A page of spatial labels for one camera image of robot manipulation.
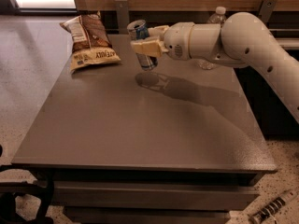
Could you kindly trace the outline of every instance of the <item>bottle cap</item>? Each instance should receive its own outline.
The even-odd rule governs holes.
[[[224,15],[226,12],[226,8],[225,7],[216,7],[216,13],[219,15]]]

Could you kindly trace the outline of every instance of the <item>floor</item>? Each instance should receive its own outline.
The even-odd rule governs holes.
[[[0,16],[0,164],[10,164],[39,108],[68,61],[72,49],[70,34],[59,26],[68,17]],[[248,216],[259,211],[287,189],[299,187],[299,135],[267,138],[278,172],[266,175],[256,188],[261,195],[243,212],[231,212],[228,224],[247,224]],[[21,171],[0,173],[1,181],[33,180]],[[18,211],[33,217],[38,200],[18,198]],[[55,224],[72,223],[61,207],[48,215]],[[299,197],[276,215],[277,224],[297,224]],[[267,219],[264,224],[275,223]]]

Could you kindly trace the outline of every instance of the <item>blue can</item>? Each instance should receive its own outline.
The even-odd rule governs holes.
[[[133,41],[145,39],[150,36],[145,20],[137,20],[131,22],[127,26],[127,30],[131,37],[131,40]],[[136,55],[143,70],[149,71],[158,65],[158,60],[156,57],[150,57],[143,54]]]

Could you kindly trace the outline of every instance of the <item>table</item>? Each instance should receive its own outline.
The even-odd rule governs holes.
[[[121,63],[68,62],[13,164],[51,172],[77,222],[225,223],[277,169],[234,70],[164,56],[144,72],[127,35],[110,39]]]

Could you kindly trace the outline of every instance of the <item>gray tabletop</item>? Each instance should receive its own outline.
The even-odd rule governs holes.
[[[121,63],[69,61],[13,159],[57,168],[272,172],[276,165],[234,70],[166,55],[142,71],[127,35]]]

